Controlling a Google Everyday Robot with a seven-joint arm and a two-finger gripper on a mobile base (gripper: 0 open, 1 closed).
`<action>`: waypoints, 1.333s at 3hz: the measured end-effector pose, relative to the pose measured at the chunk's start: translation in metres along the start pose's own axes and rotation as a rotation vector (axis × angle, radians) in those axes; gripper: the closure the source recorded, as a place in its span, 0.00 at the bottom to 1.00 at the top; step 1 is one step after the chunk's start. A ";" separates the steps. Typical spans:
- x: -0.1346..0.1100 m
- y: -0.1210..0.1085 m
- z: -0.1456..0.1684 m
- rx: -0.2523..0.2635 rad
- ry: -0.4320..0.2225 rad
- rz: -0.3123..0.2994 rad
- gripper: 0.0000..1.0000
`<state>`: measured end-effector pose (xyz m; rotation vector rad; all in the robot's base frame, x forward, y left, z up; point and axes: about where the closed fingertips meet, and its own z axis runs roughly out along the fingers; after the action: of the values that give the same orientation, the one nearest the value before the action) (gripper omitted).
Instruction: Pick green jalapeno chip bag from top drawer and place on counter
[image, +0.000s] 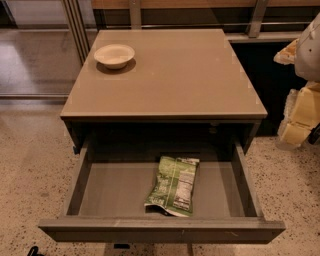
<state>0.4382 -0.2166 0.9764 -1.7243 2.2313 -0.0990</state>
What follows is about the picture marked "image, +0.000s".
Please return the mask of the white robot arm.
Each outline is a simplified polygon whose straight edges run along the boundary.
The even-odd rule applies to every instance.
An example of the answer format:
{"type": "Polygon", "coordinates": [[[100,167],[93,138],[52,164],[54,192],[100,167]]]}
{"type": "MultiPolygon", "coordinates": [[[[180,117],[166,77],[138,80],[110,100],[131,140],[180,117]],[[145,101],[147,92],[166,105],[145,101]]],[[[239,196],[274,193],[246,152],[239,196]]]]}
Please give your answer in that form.
{"type": "Polygon", "coordinates": [[[298,39],[274,56],[279,64],[293,64],[295,74],[307,81],[300,89],[291,89],[284,107],[277,136],[277,147],[293,150],[304,142],[320,143],[320,14],[298,39]]]}

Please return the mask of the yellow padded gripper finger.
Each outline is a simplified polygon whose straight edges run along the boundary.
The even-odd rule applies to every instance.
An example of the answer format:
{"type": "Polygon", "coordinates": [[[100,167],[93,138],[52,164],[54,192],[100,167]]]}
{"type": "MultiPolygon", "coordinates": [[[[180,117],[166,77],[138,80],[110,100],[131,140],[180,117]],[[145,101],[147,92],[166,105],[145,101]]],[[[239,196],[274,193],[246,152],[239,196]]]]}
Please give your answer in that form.
{"type": "Polygon", "coordinates": [[[300,90],[291,89],[283,114],[277,132],[279,145],[300,147],[320,123],[320,83],[308,82],[300,90]]]}
{"type": "Polygon", "coordinates": [[[289,43],[286,47],[276,53],[273,60],[282,65],[289,65],[295,62],[296,47],[298,40],[295,39],[289,43]]]}

